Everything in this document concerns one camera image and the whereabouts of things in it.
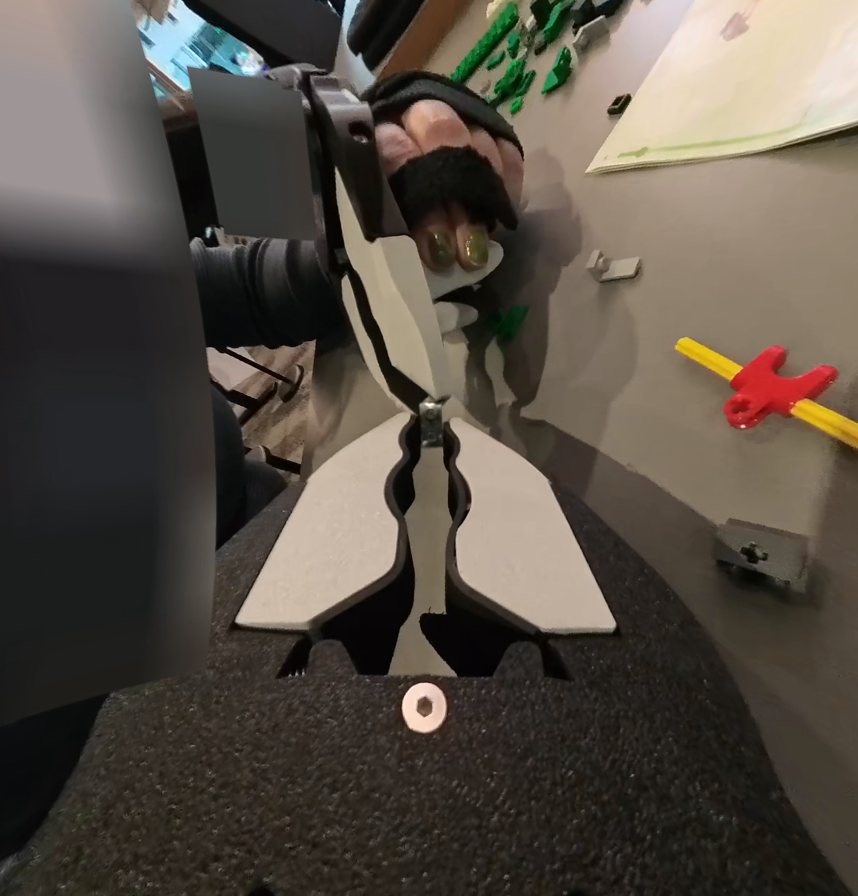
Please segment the black bag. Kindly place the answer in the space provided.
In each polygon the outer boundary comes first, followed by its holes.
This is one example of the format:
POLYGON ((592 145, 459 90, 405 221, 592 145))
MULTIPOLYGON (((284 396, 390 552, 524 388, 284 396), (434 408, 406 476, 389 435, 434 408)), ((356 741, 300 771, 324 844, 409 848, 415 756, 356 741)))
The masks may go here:
POLYGON ((375 70, 405 34, 425 1, 359 1, 346 31, 348 49, 375 70))

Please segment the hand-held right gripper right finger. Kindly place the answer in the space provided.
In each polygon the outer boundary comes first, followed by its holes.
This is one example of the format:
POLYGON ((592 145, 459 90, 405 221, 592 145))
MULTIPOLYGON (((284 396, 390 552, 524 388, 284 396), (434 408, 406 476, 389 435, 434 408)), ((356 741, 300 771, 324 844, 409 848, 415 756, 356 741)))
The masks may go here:
POLYGON ((613 634, 614 615, 547 477, 467 421, 448 425, 449 472, 469 498, 453 533, 466 597, 530 635, 613 634))

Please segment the yellow plastic rod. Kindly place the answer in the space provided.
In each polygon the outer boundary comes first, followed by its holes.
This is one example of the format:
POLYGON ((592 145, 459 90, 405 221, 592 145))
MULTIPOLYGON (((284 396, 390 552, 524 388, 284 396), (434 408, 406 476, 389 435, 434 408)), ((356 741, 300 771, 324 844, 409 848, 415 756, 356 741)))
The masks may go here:
MULTIPOLYGON (((706 368, 728 383, 729 377, 737 373, 743 366, 690 338, 682 338, 675 344, 674 348, 682 356, 706 368)), ((762 422, 773 416, 783 419, 795 419, 858 452, 858 423, 833 409, 827 408, 817 400, 818 398, 801 401, 795 406, 792 416, 789 418, 773 414, 762 422)))

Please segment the grey desk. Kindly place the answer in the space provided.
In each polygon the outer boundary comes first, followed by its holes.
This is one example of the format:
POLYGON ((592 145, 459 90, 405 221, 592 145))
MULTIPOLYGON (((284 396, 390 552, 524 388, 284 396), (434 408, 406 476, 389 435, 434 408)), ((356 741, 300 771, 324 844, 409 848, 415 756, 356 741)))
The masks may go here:
POLYGON ((515 127, 525 208, 479 293, 528 306, 514 342, 482 327, 455 349, 473 421, 583 499, 666 579, 725 656, 781 780, 858 894, 858 453, 804 423, 748 432, 723 380, 680 356, 691 337, 746 363, 838 368, 825 402, 858 422, 858 130, 736 160, 586 175, 691 2, 627 3, 565 91, 515 127), (642 259, 597 283, 591 252, 642 259), (808 589, 714 563, 714 526, 810 540, 808 589))

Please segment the small grey bracket brick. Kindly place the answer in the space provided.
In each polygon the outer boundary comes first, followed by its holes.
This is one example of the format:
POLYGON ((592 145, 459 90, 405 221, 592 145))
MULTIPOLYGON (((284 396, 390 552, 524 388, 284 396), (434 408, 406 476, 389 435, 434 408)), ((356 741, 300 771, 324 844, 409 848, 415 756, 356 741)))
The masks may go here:
POLYGON ((423 450, 441 449, 445 438, 445 408, 450 396, 424 398, 418 409, 420 442, 423 450))

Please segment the pale green instruction booklet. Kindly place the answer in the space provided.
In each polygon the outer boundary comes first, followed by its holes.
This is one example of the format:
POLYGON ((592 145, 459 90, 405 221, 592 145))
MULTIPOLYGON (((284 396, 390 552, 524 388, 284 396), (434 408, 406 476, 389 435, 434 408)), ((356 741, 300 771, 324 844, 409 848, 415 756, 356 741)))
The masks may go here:
POLYGON ((700 1, 586 173, 738 158, 857 127, 858 1, 700 1))

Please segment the person's left hand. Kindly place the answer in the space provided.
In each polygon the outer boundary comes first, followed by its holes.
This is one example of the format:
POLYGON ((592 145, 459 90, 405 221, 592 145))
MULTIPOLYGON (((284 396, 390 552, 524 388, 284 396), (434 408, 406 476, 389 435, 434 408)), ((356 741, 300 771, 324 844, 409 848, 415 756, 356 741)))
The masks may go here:
POLYGON ((489 262, 505 207, 518 210, 524 154, 512 140, 470 125, 445 102, 417 100, 376 126, 383 172, 424 265, 467 272, 489 262))

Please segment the grey angled brick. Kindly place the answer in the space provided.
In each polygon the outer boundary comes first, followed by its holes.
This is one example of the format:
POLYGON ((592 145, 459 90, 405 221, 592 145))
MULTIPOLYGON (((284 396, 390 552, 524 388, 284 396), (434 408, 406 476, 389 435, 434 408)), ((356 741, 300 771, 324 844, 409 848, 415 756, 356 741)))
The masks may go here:
POLYGON ((583 23, 575 20, 573 25, 574 40, 572 49, 578 56, 589 51, 591 47, 596 46, 601 41, 608 40, 610 37, 610 23, 604 15, 583 23))

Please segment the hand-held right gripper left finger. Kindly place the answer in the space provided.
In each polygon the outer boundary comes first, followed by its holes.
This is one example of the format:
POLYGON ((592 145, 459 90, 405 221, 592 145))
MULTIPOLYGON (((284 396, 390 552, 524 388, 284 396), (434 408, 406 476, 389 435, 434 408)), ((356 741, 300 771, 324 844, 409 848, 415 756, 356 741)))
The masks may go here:
POLYGON ((317 632, 392 571, 399 523, 386 499, 405 455, 399 413, 326 460, 307 480, 235 617, 245 629, 317 632))

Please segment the small grey flat brick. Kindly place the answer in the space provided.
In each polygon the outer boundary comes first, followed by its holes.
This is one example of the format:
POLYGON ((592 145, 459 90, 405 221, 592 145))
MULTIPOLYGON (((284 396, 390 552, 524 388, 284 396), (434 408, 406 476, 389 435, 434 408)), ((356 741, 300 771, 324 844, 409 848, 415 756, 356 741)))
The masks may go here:
POLYGON ((639 275, 642 259, 638 256, 613 259, 601 250, 594 250, 586 262, 591 277, 600 284, 631 280, 639 275))

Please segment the single green slope brick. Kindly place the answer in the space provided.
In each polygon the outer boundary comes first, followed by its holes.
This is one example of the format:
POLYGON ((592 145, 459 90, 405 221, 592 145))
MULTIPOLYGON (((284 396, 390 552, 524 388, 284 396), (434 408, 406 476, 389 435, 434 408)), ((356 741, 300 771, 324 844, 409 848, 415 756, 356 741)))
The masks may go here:
POLYGON ((530 311, 529 308, 525 305, 493 308, 486 314, 481 326, 501 348, 505 348, 518 336, 530 311))

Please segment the grey brick with black pin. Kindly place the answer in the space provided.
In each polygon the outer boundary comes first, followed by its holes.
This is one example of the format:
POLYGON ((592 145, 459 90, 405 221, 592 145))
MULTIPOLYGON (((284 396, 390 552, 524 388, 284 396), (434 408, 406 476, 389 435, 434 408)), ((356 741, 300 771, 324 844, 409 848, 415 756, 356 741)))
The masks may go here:
POLYGON ((765 525, 729 519, 713 530, 714 563, 742 581, 787 594, 808 589, 808 537, 765 525))

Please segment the pile of green bricks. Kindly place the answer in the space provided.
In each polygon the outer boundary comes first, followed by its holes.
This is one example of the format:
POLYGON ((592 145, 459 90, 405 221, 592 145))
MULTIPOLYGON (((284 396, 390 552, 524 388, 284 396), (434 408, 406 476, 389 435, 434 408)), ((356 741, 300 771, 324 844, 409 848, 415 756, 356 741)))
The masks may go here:
POLYGON ((546 97, 561 89, 578 70, 589 51, 572 49, 573 23, 600 15, 610 23, 622 1, 535 1, 509 6, 489 22, 488 29, 467 52, 450 78, 473 84, 480 98, 493 108, 505 106, 514 116, 535 84, 546 97))

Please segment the person's left forearm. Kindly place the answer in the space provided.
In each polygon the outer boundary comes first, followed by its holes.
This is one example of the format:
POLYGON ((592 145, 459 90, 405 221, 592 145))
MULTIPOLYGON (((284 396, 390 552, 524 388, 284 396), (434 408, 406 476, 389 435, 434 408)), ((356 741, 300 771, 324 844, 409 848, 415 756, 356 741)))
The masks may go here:
POLYGON ((211 247, 195 238, 188 247, 207 348, 294 348, 345 332, 314 242, 259 238, 211 247))

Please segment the black flat panel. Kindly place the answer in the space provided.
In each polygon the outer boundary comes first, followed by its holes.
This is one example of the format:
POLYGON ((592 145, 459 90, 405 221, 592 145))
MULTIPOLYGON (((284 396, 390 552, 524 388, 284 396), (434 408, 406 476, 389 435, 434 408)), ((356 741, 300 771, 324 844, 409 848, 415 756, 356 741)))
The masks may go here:
POLYGON ((186 1, 207 23, 259 53, 270 68, 309 63, 335 69, 342 19, 327 2, 186 1))

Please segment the black chair base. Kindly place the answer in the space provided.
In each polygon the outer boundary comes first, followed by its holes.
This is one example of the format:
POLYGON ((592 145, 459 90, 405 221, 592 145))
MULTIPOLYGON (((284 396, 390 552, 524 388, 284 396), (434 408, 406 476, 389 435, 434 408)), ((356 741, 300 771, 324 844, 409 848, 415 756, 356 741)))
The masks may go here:
POLYGON ((300 364, 279 372, 239 349, 207 349, 212 386, 230 404, 240 424, 246 424, 271 402, 286 404, 299 393, 304 376, 300 364))

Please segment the red plastic connector piece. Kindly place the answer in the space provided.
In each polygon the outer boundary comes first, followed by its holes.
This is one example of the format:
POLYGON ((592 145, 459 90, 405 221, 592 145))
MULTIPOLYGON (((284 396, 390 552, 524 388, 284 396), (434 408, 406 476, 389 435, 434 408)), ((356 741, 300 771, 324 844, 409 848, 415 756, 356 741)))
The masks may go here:
POLYGON ((771 415, 792 416, 797 404, 816 399, 838 378, 838 370, 818 364, 797 376, 783 376, 786 348, 773 345, 729 377, 733 395, 724 405, 725 418, 735 429, 751 429, 771 415))

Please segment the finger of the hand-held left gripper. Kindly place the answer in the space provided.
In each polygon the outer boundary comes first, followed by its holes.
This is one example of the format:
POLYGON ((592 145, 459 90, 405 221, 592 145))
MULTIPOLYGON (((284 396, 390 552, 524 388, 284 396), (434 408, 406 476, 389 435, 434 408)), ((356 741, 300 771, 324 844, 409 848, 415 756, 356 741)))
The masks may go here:
POLYGON ((449 397, 450 364, 414 241, 364 241, 363 284, 394 370, 429 398, 449 397))
POLYGON ((334 246, 334 259, 340 276, 341 299, 357 345, 371 376, 382 391, 402 410, 418 414, 420 402, 427 397, 418 387, 410 384, 391 366, 378 324, 374 320, 363 284, 363 242, 378 238, 406 236, 400 215, 392 216, 387 226, 385 212, 394 202, 390 188, 379 181, 382 196, 379 200, 378 228, 370 230, 368 216, 363 214, 363 203, 357 195, 357 183, 338 168, 334 170, 335 217, 338 231, 334 246))

